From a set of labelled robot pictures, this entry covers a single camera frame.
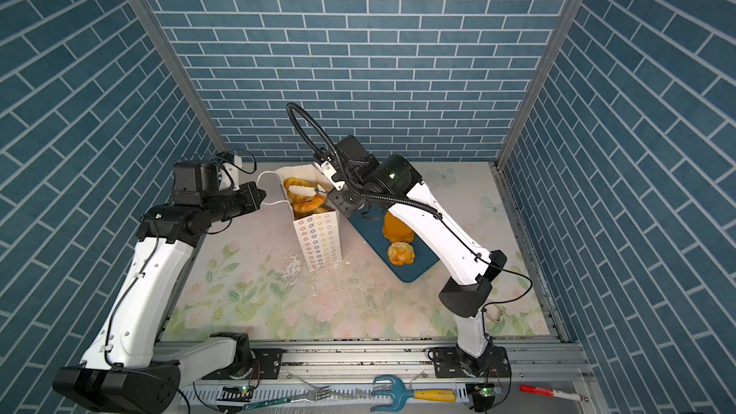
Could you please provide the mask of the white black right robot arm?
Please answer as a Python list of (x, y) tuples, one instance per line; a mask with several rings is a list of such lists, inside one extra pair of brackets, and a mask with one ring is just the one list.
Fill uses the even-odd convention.
[(404, 157), (395, 154), (379, 162), (354, 136), (326, 143), (315, 166), (333, 184), (330, 203), (347, 217), (364, 205), (379, 206), (406, 224), (434, 253), (450, 272), (439, 298), (457, 326), (453, 363), (472, 377), (486, 376), (493, 351), (483, 308), (506, 256), (468, 235)]

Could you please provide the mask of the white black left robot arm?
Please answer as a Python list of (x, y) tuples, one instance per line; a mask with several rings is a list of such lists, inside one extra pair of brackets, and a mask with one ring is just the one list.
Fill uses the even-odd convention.
[(140, 218), (130, 268), (101, 331), (80, 363), (57, 372), (54, 391), (97, 413), (174, 413), (183, 387), (212, 373), (241, 380), (258, 369), (249, 338), (215, 333), (159, 358), (155, 344), (171, 306), (216, 223), (258, 211), (266, 192), (244, 182), (243, 159), (225, 151), (174, 164), (169, 200)]

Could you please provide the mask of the large round orange cake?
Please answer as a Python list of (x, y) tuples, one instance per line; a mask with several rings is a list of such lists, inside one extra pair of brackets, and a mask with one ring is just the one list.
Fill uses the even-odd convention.
[(383, 220), (383, 237), (391, 243), (412, 243), (415, 233), (407, 224), (387, 212)]

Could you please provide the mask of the knotted yellow bread roll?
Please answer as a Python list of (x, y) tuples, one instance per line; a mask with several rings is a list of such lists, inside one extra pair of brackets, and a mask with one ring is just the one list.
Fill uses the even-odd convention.
[(415, 260), (415, 251), (410, 243), (396, 241), (387, 250), (389, 263), (393, 266), (412, 265)]

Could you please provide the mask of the ring doughnut bread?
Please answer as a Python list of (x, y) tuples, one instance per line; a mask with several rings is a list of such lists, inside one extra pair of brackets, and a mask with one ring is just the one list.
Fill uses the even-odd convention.
[(325, 195), (314, 195), (313, 197), (299, 197), (291, 207), (295, 218), (302, 219), (313, 214), (325, 213), (324, 204), (327, 201)]

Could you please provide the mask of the white paper bag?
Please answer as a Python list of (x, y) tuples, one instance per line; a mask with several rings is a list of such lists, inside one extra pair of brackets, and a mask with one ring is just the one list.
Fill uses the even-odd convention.
[(324, 204), (325, 213), (313, 214), (306, 218), (295, 218), (292, 202), (287, 198), (284, 181), (290, 177), (306, 179), (319, 183), (326, 189), (324, 177), (314, 165), (298, 165), (281, 167), (275, 171), (264, 171), (259, 177), (274, 178), (280, 186), (281, 197), (274, 201), (287, 203), (293, 219), (292, 225), (309, 270), (318, 270), (334, 266), (342, 261), (339, 237), (339, 217), (335, 208), (331, 207), (327, 196)]

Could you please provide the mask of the small orange bread wedge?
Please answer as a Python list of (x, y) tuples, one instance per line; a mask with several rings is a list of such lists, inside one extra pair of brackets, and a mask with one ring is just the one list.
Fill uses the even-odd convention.
[(288, 199), (294, 203), (299, 197), (313, 197), (317, 195), (316, 184), (306, 179), (290, 177), (284, 183)]

